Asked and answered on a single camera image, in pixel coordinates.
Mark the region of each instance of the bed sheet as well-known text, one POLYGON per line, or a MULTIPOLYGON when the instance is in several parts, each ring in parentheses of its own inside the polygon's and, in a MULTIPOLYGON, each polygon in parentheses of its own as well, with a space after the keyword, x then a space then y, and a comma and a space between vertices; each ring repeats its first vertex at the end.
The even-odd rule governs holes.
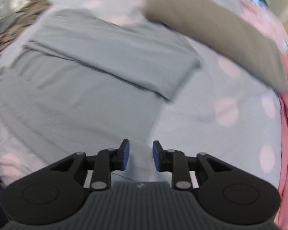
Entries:
MULTIPOLYGON (((51 0, 53 7, 2 53, 10 65, 23 43, 48 13, 85 7, 118 25, 143 21, 144 0, 51 0)), ((238 15, 240 0, 212 0, 238 15)), ((207 152, 278 187, 281 166, 280 103, 276 94, 232 61, 188 39, 202 57, 202 70, 191 75, 172 103, 163 105, 147 144, 160 140, 165 149, 189 156, 207 152)), ((46 166, 0 120, 0 177, 6 184, 46 166)), ((191 175, 194 186, 195 176, 191 175)))

